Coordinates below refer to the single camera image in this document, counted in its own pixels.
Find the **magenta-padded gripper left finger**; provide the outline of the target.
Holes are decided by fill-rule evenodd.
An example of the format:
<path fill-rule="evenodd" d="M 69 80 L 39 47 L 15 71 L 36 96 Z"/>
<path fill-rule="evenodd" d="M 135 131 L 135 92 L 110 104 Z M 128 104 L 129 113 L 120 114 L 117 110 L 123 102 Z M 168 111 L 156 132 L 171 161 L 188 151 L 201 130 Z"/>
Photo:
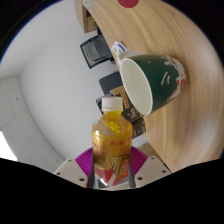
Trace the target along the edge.
<path fill-rule="evenodd" d="M 81 187 L 93 188 L 95 182 L 93 149 L 87 149 L 75 159 L 66 159 L 54 174 Z"/>

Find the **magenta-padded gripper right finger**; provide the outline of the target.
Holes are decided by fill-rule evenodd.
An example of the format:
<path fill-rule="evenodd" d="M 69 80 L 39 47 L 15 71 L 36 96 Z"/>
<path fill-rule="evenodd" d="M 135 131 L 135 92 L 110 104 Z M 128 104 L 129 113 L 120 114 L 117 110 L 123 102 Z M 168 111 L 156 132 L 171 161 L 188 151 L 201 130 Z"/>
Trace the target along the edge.
<path fill-rule="evenodd" d="M 148 157 L 135 147 L 131 149 L 128 173 L 130 187 L 143 187 L 170 174 L 170 170 L 156 156 Z"/>

